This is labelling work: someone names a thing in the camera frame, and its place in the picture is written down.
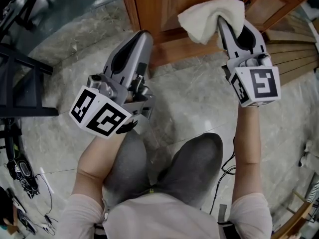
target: gray pants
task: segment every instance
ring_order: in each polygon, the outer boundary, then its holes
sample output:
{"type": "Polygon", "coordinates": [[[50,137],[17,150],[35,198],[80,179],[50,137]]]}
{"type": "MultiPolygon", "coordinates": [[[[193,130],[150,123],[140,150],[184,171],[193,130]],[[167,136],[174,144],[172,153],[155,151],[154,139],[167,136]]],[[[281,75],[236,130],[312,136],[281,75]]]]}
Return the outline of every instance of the gray pants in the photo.
{"type": "Polygon", "coordinates": [[[154,192],[166,193],[187,205],[201,208],[217,179],[223,158],[219,135],[204,133],[185,143],[155,185],[147,174],[147,154],[140,136],[129,132],[105,180],[106,202],[111,209],[127,200],[154,192]]]}

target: person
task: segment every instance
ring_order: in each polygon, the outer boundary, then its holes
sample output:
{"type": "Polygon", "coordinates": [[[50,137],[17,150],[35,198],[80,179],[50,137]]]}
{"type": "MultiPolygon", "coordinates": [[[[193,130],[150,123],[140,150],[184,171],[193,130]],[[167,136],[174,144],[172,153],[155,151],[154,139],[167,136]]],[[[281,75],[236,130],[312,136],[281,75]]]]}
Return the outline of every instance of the person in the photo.
{"type": "Polygon", "coordinates": [[[57,237],[94,238],[96,224],[102,224],[108,239],[269,239],[272,219],[262,193],[257,107],[239,106],[234,145],[230,217],[226,225],[219,225],[200,210],[221,167],[219,135],[204,133],[185,143],[155,185],[149,183],[146,151],[133,130],[108,140],[96,137],[79,160],[57,237]]]}

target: forearm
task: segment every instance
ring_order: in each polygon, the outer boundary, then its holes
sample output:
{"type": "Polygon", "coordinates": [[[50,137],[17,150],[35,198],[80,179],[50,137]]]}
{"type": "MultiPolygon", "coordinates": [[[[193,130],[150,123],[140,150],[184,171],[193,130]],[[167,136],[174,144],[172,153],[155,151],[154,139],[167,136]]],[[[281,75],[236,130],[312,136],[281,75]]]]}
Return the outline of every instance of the forearm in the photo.
{"type": "Polygon", "coordinates": [[[257,107],[238,107],[235,136],[236,167],[260,163],[261,141],[257,107]]]}
{"type": "Polygon", "coordinates": [[[235,135],[236,175],[233,202],[250,193],[262,192],[261,140],[258,108],[238,108],[235,135]]]}
{"type": "Polygon", "coordinates": [[[80,157],[72,194],[89,196],[103,206],[103,181],[112,169],[125,135],[114,134],[108,140],[93,139],[80,157]]]}

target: cloth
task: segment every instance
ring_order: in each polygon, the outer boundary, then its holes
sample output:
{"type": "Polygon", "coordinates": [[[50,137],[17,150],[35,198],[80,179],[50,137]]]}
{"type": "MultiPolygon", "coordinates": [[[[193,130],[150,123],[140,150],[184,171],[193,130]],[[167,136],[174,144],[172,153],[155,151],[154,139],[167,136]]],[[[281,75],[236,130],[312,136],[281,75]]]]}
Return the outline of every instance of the cloth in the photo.
{"type": "Polygon", "coordinates": [[[223,17],[238,37],[245,20],[244,3],[239,0],[212,0],[196,4],[178,15],[178,21],[189,38],[207,44],[217,28],[218,17],[223,17]]]}
{"type": "Polygon", "coordinates": [[[219,135],[205,133],[184,144],[155,185],[147,175],[147,154],[140,136],[127,133],[105,181],[108,209],[150,192],[166,193],[200,208],[217,179],[223,146],[219,135]]]}
{"type": "MultiPolygon", "coordinates": [[[[83,195],[72,195],[57,229],[59,239],[92,239],[101,206],[83,195]]],[[[267,201],[253,193],[235,201],[229,220],[242,239],[269,239],[272,220],[267,201]]],[[[103,222],[108,239],[225,239],[215,218],[178,199],[153,193],[127,200],[103,222]]]]}

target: white towel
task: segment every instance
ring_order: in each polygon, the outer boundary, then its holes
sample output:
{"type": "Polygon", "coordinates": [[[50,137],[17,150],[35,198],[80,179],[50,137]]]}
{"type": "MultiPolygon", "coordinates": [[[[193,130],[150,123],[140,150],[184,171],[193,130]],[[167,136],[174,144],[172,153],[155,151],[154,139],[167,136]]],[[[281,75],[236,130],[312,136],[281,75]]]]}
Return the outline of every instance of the white towel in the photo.
{"type": "Polygon", "coordinates": [[[196,4],[178,15],[178,21],[189,38],[207,44],[216,31],[217,19],[222,16],[238,37],[245,20],[244,3],[239,0],[212,0],[196,4]]]}

